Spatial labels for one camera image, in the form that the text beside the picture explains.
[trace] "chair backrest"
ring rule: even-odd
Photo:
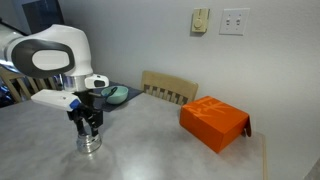
[[[167,74],[143,71],[141,90],[172,103],[184,105],[194,100],[198,84]]]
[[[0,67],[0,77],[17,103],[31,99],[31,95],[39,92],[39,90],[57,89],[53,78],[33,79],[22,74],[10,72],[2,67]]]

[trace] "white wall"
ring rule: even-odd
[[[320,157],[319,0],[60,0],[89,38],[96,73],[139,88],[142,70],[181,76],[251,115],[269,179],[302,179]],[[208,32],[190,33],[194,8]],[[251,8],[244,36],[219,35],[224,8]]]

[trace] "orange package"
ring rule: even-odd
[[[236,139],[244,129],[251,136],[249,114],[210,96],[182,106],[180,125],[216,153]]]

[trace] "table surface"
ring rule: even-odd
[[[0,179],[263,179],[264,137],[239,136],[216,154],[179,124],[180,106],[140,94],[104,112],[102,145],[76,150],[67,113],[23,102],[0,109]]]

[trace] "bowl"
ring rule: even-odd
[[[125,86],[110,86],[101,91],[102,96],[106,96],[111,92],[111,89],[114,87],[118,87],[116,92],[113,95],[109,96],[105,101],[109,104],[121,104],[123,103],[127,97],[129,89]]]

